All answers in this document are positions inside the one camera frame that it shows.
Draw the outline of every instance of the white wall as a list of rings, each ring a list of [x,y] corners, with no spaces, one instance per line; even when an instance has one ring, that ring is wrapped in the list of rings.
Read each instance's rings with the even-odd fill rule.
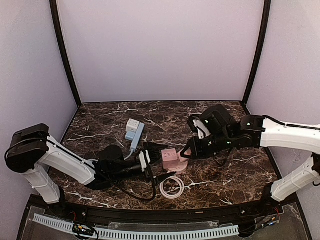
[[[320,124],[320,1],[276,0],[248,108],[281,121]],[[309,152],[273,148],[282,175]],[[314,240],[320,240],[320,187],[298,191]]]
[[[83,102],[241,100],[263,0],[58,0]]]
[[[16,239],[32,192],[4,161],[14,132],[38,123],[61,140],[76,112],[49,1],[0,1],[0,240]]]

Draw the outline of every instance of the pink cube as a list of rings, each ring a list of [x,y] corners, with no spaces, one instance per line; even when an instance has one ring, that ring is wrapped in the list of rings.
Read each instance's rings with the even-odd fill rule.
[[[176,149],[165,149],[161,151],[163,169],[176,168],[179,164],[178,155]]]

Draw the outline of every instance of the black pole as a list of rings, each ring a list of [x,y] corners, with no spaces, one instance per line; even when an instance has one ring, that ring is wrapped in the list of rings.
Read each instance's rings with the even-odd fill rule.
[[[79,92],[78,92],[78,89],[77,89],[77,86],[76,86],[76,82],[75,82],[74,76],[72,74],[72,70],[71,70],[71,67],[70,67],[69,59],[68,59],[66,45],[65,45],[65,42],[64,42],[64,37],[63,37],[63,34],[62,34],[61,25],[60,25],[57,0],[49,0],[49,1],[50,1],[51,14],[52,14],[52,20],[53,20],[55,35],[56,35],[56,39],[57,39],[57,42],[58,42],[58,45],[59,45],[60,54],[61,54],[61,58],[62,58],[63,66],[64,66],[64,70],[65,70],[66,76],[68,78],[68,81],[69,81],[69,84],[70,84],[70,88],[71,88],[75,103],[78,106],[78,108],[80,108],[81,105],[82,105],[82,102],[81,102],[81,99],[80,99],[80,96],[79,96]]]
[[[258,42],[256,45],[256,50],[255,50],[255,55],[254,55],[254,59],[253,59],[253,63],[252,63],[252,68],[251,68],[249,80],[246,85],[246,89],[245,89],[244,96],[242,99],[242,102],[244,105],[247,105],[247,103],[248,103],[250,93],[251,93],[251,90],[252,90],[252,87],[254,85],[254,81],[256,78],[262,49],[264,48],[264,42],[265,42],[268,20],[269,20],[270,6],[271,6],[271,0],[264,0],[264,7],[263,7],[263,14],[262,14],[259,38],[258,38]]]

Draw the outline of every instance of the marble table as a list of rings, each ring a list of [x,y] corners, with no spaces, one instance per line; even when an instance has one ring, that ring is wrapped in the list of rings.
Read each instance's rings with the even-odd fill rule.
[[[131,142],[125,140],[126,124],[132,118],[146,124],[141,142],[165,144],[180,151],[194,134],[187,125],[188,117],[201,114],[216,104],[222,104],[237,121],[245,116],[237,101],[85,103],[77,112],[62,144],[85,159],[98,159],[97,153],[109,145],[120,146],[127,156]],[[227,152],[221,152],[216,159],[221,162]],[[155,174],[165,173],[160,162],[152,169]],[[180,176],[185,183],[185,191],[173,200],[164,198],[157,190],[154,201],[141,202],[116,187],[93,191],[53,168],[49,175],[63,188],[70,203],[133,210],[200,209],[251,202],[260,199],[266,184],[277,180],[264,149],[253,148],[234,149],[223,167],[212,158],[190,160],[186,173]],[[138,177],[123,181],[121,186],[140,197],[152,195],[151,184]]]

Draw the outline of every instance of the white ring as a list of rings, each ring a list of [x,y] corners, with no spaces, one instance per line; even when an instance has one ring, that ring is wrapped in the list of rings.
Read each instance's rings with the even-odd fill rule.
[[[165,181],[167,181],[168,179],[171,179],[175,182],[178,183],[179,187],[180,187],[180,190],[177,194],[174,194],[174,195],[171,195],[171,194],[168,194],[165,189],[164,189],[164,183]],[[184,190],[185,190],[185,183],[184,181],[182,181],[179,177],[176,177],[176,176],[170,176],[168,177],[165,181],[161,182],[160,183],[160,192],[161,194],[166,198],[166,199],[177,199],[179,198],[183,193],[184,193]]]

